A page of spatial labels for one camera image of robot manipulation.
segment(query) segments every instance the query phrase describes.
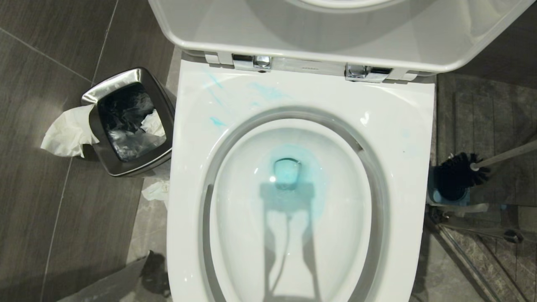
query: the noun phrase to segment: toilet brush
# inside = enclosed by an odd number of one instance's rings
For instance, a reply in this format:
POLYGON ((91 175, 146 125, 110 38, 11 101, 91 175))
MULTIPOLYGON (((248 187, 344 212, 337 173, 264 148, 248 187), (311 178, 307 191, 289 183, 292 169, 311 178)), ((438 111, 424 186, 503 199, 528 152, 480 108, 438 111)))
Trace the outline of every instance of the toilet brush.
POLYGON ((489 179, 487 166, 534 150, 537 150, 537 140, 486 160, 480 160, 475 153, 458 154, 434 168, 435 187, 445 198, 457 200, 468 188, 484 184, 489 179))

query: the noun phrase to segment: trash can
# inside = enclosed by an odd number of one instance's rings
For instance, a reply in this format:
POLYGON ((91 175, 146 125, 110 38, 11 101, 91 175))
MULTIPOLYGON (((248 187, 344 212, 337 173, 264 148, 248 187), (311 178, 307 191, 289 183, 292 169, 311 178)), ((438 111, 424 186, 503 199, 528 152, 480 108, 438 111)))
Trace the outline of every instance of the trash can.
POLYGON ((144 68, 117 74, 82 96, 82 105, 95 105, 89 124, 99 143, 93 148, 111 176, 153 176, 171 159, 175 101, 144 68))

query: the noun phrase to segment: grout line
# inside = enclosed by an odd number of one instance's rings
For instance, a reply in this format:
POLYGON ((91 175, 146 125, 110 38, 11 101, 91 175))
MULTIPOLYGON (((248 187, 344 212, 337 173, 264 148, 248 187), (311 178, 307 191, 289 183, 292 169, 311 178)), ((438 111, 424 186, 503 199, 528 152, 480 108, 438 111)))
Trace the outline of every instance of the grout line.
POLYGON ((83 76, 83 75, 79 74, 78 72, 72 70, 71 68, 65 66, 64 64, 60 63, 58 60, 53 59, 52 57, 50 57, 49 55, 47 55, 47 54, 45 54, 44 52, 40 51, 39 49, 33 47, 32 45, 30 45, 30 44, 28 44, 28 43, 22 41, 21 39, 17 38, 15 35, 11 34, 10 32, 6 31, 5 29, 0 28, 0 31, 1 31, 1 32, 4 32, 5 34, 7 34, 8 36, 14 38, 15 40, 21 42, 21 43, 24 44, 26 47, 28 47, 28 48, 30 48, 31 50, 37 52, 38 54, 40 54, 40 55, 46 57, 47 59, 53 61, 54 63, 60 65, 61 67, 67 69, 68 71, 74 73, 75 75, 77 75, 77 76, 83 78, 84 80, 86 80, 86 81, 88 81, 88 82, 91 82, 91 81, 90 81, 88 78, 86 78, 85 76, 83 76))
POLYGON ((47 265, 45 266, 45 275, 43 276, 43 285, 41 286, 41 296, 39 301, 43 301, 45 295, 45 284, 47 282, 48 265, 50 262, 50 255, 52 254, 52 244, 54 243, 54 235, 56 234, 56 226, 58 225, 58 218, 60 217, 60 209, 62 207, 63 195, 66 191, 67 179, 69 172, 71 171, 72 158, 69 161, 69 167, 67 168, 66 180, 63 182, 62 196, 60 197, 60 204, 58 205, 58 211, 56 212, 56 220, 54 221, 54 229, 52 230, 52 237, 50 239, 50 246, 48 247, 47 265))
POLYGON ((103 57, 104 47, 106 46, 106 41, 108 40, 108 33, 110 32, 110 27, 112 26, 112 21, 114 20, 115 10, 118 7, 118 3, 119 3, 119 0, 115 0, 114 10, 112 11, 110 22, 108 22, 108 27, 106 28, 106 33, 104 35, 103 46, 101 47, 101 51, 99 53, 99 59, 97 60, 97 65, 95 65, 95 72, 93 73, 93 78, 91 79, 92 86, 95 85, 95 78, 97 77, 97 71, 99 70, 100 61, 101 61, 101 58, 103 57))

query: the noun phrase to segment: toilet brush handle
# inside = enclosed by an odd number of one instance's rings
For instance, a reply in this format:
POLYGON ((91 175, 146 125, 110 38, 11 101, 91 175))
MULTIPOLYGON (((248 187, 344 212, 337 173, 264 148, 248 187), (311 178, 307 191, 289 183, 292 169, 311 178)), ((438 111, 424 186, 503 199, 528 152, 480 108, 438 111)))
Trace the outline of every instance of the toilet brush handle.
POLYGON ((516 157, 516 156, 519 156, 519 155, 522 155, 522 154, 526 154, 528 152, 535 151, 535 150, 537 150, 537 140, 529 142, 529 143, 527 143, 525 145, 522 145, 520 147, 517 147, 515 149, 511 149, 511 150, 506 151, 504 153, 498 154, 498 155, 493 156, 493 157, 491 157, 489 159, 486 159, 486 160, 484 160, 482 162, 472 163, 470 165, 470 167, 473 170, 479 170, 479 168, 481 168, 481 167, 490 166, 493 163, 508 160, 508 159, 513 158, 513 157, 516 157))

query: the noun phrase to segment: toilet rim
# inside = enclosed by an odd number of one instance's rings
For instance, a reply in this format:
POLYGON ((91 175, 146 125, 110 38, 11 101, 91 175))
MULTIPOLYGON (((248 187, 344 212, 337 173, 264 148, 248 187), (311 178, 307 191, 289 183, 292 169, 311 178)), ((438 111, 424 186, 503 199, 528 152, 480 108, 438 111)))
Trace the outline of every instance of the toilet rim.
POLYGON ((379 269, 385 267, 384 265, 381 265, 383 259, 380 257, 380 251, 382 243, 388 240, 387 235, 389 234, 389 232, 384 232, 384 228, 386 227, 384 225, 385 211, 389 208, 388 184, 384 181, 384 177, 379 173, 379 171, 382 171, 381 162, 376 158, 374 152, 368 152, 368 150, 371 151, 372 149, 367 141, 361 137, 358 131, 332 113, 304 106, 285 106, 261 112, 242 123, 241 125, 245 125, 244 128, 236 127, 219 144, 205 174, 204 189, 199 199, 200 215, 196 218, 197 224, 201 228, 202 240, 199 241, 199 250, 202 251, 202 257, 200 257, 199 260, 201 262, 201 267, 205 268, 202 273, 205 285, 208 287, 207 293, 211 293, 216 301, 226 301, 222 289, 220 288, 220 283, 216 277, 211 251, 210 227, 208 223, 210 219, 214 184, 218 171, 227 154, 240 138, 258 126, 279 119, 309 120, 334 131, 349 144, 364 165, 371 190, 371 231, 369 234, 367 255, 365 264, 362 268, 362 274, 350 296, 350 300, 365 299, 373 284, 374 278, 371 278, 371 273, 375 275, 379 269))

